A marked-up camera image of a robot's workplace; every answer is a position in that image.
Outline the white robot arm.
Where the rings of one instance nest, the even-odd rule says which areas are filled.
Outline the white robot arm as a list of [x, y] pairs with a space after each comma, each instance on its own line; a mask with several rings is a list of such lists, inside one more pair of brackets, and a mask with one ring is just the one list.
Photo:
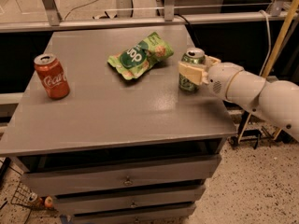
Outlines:
[[179, 61], [178, 71], [195, 85], [206, 84], [223, 101], [239, 105], [299, 141], [298, 85], [285, 80], [269, 82], [234, 63], [202, 68]]

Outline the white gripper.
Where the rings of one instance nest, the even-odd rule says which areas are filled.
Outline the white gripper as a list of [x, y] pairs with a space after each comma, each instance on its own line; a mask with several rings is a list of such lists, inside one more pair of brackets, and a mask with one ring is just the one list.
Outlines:
[[208, 55], [206, 55], [205, 65], [178, 62], [178, 71], [181, 75], [197, 86], [207, 84], [208, 81], [208, 90], [224, 101], [227, 100], [227, 91], [231, 81], [243, 70], [242, 66], [234, 63], [221, 63], [220, 59]]

